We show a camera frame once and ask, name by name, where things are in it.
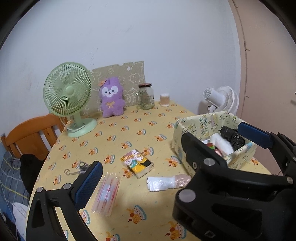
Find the white cloth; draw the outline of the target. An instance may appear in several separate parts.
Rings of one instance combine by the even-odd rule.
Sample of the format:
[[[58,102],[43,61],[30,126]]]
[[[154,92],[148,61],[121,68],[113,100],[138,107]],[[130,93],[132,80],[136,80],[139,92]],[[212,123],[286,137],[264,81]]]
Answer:
[[[210,143],[221,152],[222,156],[228,156],[234,152],[231,144],[218,133],[214,133],[210,137]]]

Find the black plastic bag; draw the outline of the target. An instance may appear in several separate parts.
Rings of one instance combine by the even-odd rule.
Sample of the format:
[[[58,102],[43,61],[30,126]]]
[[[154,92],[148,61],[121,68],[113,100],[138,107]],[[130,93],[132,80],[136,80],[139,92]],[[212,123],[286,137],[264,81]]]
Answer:
[[[219,131],[221,137],[227,140],[235,151],[245,145],[245,139],[238,133],[236,129],[222,126]]]

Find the white plastic bag roll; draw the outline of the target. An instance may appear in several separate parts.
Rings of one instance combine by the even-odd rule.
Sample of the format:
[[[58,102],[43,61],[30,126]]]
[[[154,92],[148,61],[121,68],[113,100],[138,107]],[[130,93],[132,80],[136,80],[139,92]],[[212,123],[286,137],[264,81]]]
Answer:
[[[191,176],[179,174],[172,177],[147,177],[149,192],[165,191],[185,187],[191,181]]]

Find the yellow cartoon tissue pack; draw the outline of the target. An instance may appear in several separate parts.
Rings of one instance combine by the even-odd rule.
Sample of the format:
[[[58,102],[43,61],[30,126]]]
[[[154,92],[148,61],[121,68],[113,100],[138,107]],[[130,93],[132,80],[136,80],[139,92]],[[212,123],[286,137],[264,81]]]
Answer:
[[[154,164],[137,149],[133,149],[121,157],[122,164],[139,179],[149,173]]]

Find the clear red-striped plastic bag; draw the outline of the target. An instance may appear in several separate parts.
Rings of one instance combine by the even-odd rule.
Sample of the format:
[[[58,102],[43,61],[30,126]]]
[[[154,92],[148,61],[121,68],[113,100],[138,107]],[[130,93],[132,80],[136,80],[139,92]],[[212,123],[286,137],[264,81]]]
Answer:
[[[98,189],[92,206],[93,213],[111,216],[120,184],[120,177],[114,173],[106,173]]]

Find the grey drawstring pouch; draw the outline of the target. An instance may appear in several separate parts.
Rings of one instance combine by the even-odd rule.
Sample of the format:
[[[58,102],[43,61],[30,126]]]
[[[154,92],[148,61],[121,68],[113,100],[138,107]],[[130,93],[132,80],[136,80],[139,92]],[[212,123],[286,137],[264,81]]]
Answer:
[[[81,175],[84,174],[89,167],[89,164],[83,161],[76,161],[74,164],[72,164],[71,169],[65,169],[64,174],[67,176],[70,175]]]

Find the pink wet wipes pack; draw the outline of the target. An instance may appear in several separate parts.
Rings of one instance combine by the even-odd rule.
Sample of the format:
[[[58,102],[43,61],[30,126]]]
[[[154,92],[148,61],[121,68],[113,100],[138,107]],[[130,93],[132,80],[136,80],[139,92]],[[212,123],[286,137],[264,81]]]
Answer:
[[[209,147],[210,149],[214,150],[219,156],[223,156],[222,153],[220,152],[220,150],[212,143],[210,142],[209,139],[207,140],[203,140],[202,141],[207,147]]]

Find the yellow patterned storage box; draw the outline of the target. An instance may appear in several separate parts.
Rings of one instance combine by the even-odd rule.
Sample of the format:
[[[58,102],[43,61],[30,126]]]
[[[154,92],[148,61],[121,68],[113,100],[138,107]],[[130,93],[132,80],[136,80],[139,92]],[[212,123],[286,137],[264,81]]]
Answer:
[[[201,141],[207,141],[215,133],[220,133],[223,126],[231,129],[238,129],[238,125],[244,120],[226,111],[216,113],[200,114],[180,118],[175,123],[175,130],[171,148],[177,154],[182,165],[190,176],[194,176],[195,170],[192,165],[186,161],[186,153],[182,148],[181,137],[184,133],[191,133]],[[224,157],[227,166],[235,170],[244,170],[245,166],[252,163],[257,144],[246,139],[245,145]]]

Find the black cloth on chair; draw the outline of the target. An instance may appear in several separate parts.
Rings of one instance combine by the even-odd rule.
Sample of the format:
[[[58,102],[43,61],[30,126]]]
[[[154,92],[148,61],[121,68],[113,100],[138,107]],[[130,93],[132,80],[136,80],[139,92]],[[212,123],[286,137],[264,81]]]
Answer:
[[[21,156],[20,162],[20,175],[27,192],[29,193],[29,195],[31,195],[37,177],[44,164],[44,160],[39,160],[33,154],[24,154]]]

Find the white standing fan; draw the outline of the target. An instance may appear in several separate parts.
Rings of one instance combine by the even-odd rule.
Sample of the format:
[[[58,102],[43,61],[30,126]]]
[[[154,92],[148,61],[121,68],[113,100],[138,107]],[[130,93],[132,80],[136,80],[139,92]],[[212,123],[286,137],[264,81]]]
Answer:
[[[203,98],[208,102],[208,113],[227,111],[236,115],[239,107],[238,94],[229,86],[217,89],[208,87],[203,92]]]

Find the cotton swab container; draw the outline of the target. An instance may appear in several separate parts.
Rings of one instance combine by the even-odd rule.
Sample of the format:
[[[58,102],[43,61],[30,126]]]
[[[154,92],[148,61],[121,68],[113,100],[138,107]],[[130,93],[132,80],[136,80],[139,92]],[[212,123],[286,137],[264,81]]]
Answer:
[[[168,93],[162,93],[160,94],[160,106],[162,107],[168,107],[170,106],[170,95]]]

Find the glass jar with lid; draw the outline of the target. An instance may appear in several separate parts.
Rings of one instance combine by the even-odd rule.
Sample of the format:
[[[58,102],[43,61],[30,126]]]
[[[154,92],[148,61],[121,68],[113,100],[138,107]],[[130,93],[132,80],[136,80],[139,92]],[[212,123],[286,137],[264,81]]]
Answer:
[[[139,91],[136,93],[138,107],[149,110],[154,107],[154,90],[151,83],[138,85]]]

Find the yellow cake-print tablecloth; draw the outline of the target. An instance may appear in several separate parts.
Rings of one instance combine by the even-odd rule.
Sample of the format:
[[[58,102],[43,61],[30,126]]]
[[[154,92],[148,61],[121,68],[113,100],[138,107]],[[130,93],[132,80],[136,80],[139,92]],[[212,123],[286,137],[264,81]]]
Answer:
[[[171,142],[176,121],[189,116],[191,112],[176,103],[151,110],[133,106],[121,116],[98,116],[97,127],[82,137],[70,138],[63,131],[45,159],[35,187],[60,189],[76,179],[77,175],[64,174],[76,161],[99,161],[104,173],[120,177],[120,184],[110,217],[92,212],[95,195],[79,211],[97,240],[195,240],[173,219],[176,190],[149,192],[146,179],[138,179],[120,160],[137,149],[154,164],[150,176],[185,173]]]

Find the wooden chair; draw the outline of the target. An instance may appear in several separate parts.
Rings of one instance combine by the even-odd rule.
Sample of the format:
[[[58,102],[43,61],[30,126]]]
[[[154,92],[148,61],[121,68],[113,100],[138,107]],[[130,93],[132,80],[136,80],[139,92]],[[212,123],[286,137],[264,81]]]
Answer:
[[[52,147],[58,138],[55,128],[63,131],[64,127],[64,123],[58,116],[47,114],[20,123],[7,136],[3,134],[1,142],[15,158],[19,159],[24,154],[32,154],[39,160],[44,160],[50,151],[42,140],[41,134],[45,135]]]

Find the green desk fan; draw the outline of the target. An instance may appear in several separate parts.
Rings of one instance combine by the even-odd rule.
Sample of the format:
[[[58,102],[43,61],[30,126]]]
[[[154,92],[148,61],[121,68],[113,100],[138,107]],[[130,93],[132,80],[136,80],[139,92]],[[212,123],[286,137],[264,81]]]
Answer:
[[[66,126],[71,138],[93,131],[97,120],[82,118],[81,111],[91,97],[92,81],[86,67],[76,62],[65,62],[55,67],[46,78],[43,98],[50,113],[60,118],[70,118]]]

